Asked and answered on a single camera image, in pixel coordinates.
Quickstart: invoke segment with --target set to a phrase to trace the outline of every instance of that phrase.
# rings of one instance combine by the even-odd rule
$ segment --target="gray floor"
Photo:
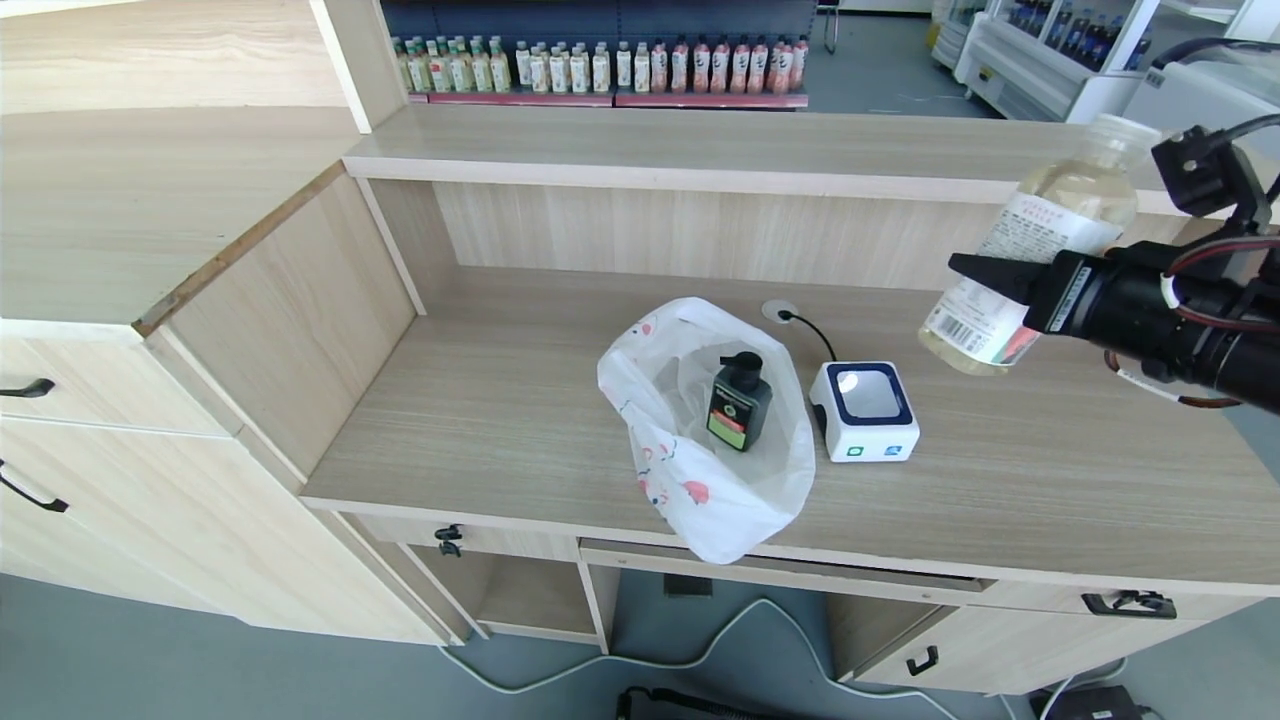
[[[805,65],[810,113],[873,113],[1000,118],[929,56],[924,17],[842,15],[836,54],[822,47],[823,17],[814,24]]]
[[[911,19],[844,18],[837,55],[814,51],[812,110],[986,117],[982,105],[948,97],[960,95],[959,86],[928,59],[925,27]],[[884,53],[901,63],[886,64]],[[1271,441],[1280,434],[1280,421],[1254,410],[1231,418],[1276,473],[1280,447]],[[819,596],[718,583],[712,600],[666,600],[659,578],[643,573],[623,579],[617,652],[657,661],[691,659],[728,618],[762,596],[796,616],[828,665],[822,671],[829,674]],[[504,684],[531,682],[595,655],[584,646],[512,637],[475,641],[457,652]],[[1277,716],[1277,675],[1280,601],[1267,601],[1135,655],[1119,682],[1166,720],[1243,720]],[[228,618],[0,575],[4,720],[586,720],[612,717],[617,693],[632,684],[671,687],[788,717],[941,717],[920,700],[869,701],[828,687],[794,629],[764,609],[736,625],[695,670],[599,664],[507,697],[481,687],[434,648],[262,630]],[[993,698],[934,696],[961,720],[1005,717]],[[1014,698],[1014,706],[1023,720],[1030,717],[1024,700]],[[699,716],[641,702],[636,717]]]

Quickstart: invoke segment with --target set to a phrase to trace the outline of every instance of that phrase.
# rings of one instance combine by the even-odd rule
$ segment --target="black drawer handle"
[[[0,466],[4,466],[4,460],[0,460]],[[27,495],[27,492],[23,491],[20,487],[10,483],[8,478],[4,477],[4,474],[0,474],[0,484],[20,495],[22,498],[26,500],[27,502],[31,502],[32,505],[49,510],[50,512],[67,512],[67,509],[70,507],[70,505],[67,505],[67,501],[56,497],[50,500],[49,502],[40,502],[35,497]]]
[[[929,656],[929,659],[919,665],[915,664],[914,657],[906,659],[906,671],[910,673],[913,678],[938,664],[938,646],[931,644],[924,648],[924,652]]]
[[[1112,618],[1152,618],[1156,620],[1176,620],[1178,607],[1174,598],[1157,592],[1123,591],[1111,605],[1098,593],[1080,596],[1084,606],[1094,615]]]
[[[462,530],[458,529],[457,525],[449,525],[448,528],[435,530],[435,539],[440,541],[440,555],[462,557],[462,548],[458,547],[456,542],[462,539]]]
[[[49,378],[36,378],[31,380],[27,387],[20,387],[17,389],[0,389],[0,396],[4,397],[45,397],[49,391],[54,389],[54,380]]]
[[[457,525],[449,525],[448,528],[440,528],[435,530],[435,539],[439,541],[454,541],[462,539],[462,530]]]

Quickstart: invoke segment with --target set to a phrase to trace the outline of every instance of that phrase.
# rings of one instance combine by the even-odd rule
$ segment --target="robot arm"
[[[1204,217],[1235,206],[1221,228],[1184,247],[1138,242],[1102,258],[1061,251],[1048,264],[955,254],[948,266],[1027,305],[1025,327],[1103,347],[1112,370],[1125,374],[1120,354],[1157,382],[1178,379],[1234,398],[1180,402],[1247,402],[1280,415],[1280,236],[1260,234],[1280,178],[1263,193],[1231,143],[1271,124],[1280,115],[1216,133],[1197,126],[1152,149],[1179,210]],[[1231,259],[1256,250],[1266,251],[1257,275],[1244,284],[1230,279]]]

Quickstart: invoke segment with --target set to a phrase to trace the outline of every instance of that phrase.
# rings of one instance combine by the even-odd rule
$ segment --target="bottle cap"
[[[1106,143],[1123,142],[1133,150],[1146,152],[1164,137],[1158,129],[1149,128],[1142,123],[1108,115],[1102,113],[1084,131],[1084,136],[1092,141]]]
[[[721,365],[731,368],[728,384],[737,389],[751,392],[760,384],[760,370],[764,360],[750,350],[744,350],[730,357],[721,357]]]

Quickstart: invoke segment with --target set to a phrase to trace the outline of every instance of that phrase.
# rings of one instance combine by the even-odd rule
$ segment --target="red shelf edge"
[[[608,95],[553,95],[532,92],[411,92],[410,102],[436,105],[527,105],[561,108],[808,108],[809,95],[728,95],[707,92],[609,92]]]

